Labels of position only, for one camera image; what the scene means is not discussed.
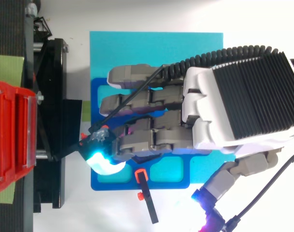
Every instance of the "white background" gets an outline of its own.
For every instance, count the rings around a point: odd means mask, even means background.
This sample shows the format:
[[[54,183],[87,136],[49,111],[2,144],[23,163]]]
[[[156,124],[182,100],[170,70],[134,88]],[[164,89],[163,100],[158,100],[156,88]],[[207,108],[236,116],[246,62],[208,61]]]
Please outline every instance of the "white background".
[[[294,58],[292,0],[42,0],[41,15],[54,37],[63,38],[70,46],[69,99],[90,100],[89,32],[92,30],[223,32],[224,47],[264,44]],[[280,154],[274,169],[238,180],[217,203],[225,219],[238,214],[254,198],[292,155],[293,147],[294,144]],[[175,205],[181,199],[188,199],[199,186],[152,190],[160,221],[152,225],[145,203],[137,199],[138,191],[93,191],[90,168],[79,154],[71,154],[66,162],[65,204],[54,210],[51,204],[42,205],[42,213],[34,215],[35,232],[189,231],[186,218],[193,214],[190,209],[185,212]],[[176,211],[180,217],[171,220]],[[294,164],[234,231],[294,232]]]

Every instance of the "red plastic bin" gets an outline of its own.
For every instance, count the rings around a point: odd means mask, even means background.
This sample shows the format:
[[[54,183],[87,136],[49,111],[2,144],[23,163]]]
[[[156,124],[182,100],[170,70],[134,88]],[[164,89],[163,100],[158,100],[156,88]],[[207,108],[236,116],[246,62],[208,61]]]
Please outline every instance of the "red plastic bin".
[[[0,82],[0,192],[35,165],[36,96]]]

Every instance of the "coiled black cable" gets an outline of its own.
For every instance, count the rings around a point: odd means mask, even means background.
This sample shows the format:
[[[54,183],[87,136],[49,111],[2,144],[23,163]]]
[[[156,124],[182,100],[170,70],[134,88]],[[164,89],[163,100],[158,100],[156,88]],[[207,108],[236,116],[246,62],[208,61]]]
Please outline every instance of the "coiled black cable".
[[[222,50],[217,50],[213,52],[208,52],[205,54],[197,55],[186,60],[182,60],[178,63],[171,64],[170,66],[164,67],[163,79],[165,81],[170,81],[172,79],[177,79],[184,77],[186,71],[190,67],[201,67],[210,68],[214,65],[220,65],[227,62],[237,61],[247,58],[261,57],[262,55],[276,54],[278,49],[272,50],[270,46],[267,48],[265,46],[239,46],[233,48],[227,48]]]

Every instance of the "orange clamp tip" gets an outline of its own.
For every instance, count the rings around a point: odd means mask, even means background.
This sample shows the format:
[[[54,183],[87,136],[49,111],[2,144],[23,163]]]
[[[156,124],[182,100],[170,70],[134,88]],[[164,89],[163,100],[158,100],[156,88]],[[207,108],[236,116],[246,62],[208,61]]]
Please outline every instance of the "orange clamp tip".
[[[87,138],[88,136],[86,135],[86,134],[84,134],[84,133],[81,133],[81,139],[85,139],[85,138]]]
[[[142,192],[137,193],[137,196],[140,201],[143,201],[145,199]]]
[[[138,170],[135,171],[135,177],[138,184],[140,184],[140,181],[138,179],[138,173],[141,173],[141,172],[145,174],[146,181],[149,180],[146,170],[144,168],[139,168]]]

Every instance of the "screw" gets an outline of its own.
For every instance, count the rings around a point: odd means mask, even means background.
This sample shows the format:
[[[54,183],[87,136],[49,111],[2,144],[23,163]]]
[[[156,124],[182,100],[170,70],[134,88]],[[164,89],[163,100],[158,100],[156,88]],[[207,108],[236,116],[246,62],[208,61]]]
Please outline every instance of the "screw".
[[[35,3],[31,2],[26,7],[26,16],[30,18],[36,18],[37,17],[37,7]]]
[[[63,52],[68,53],[70,51],[70,47],[68,44],[63,45]]]
[[[42,95],[42,93],[39,91],[36,95],[37,98],[37,104],[40,105],[42,103],[42,101],[44,100],[44,96]]]

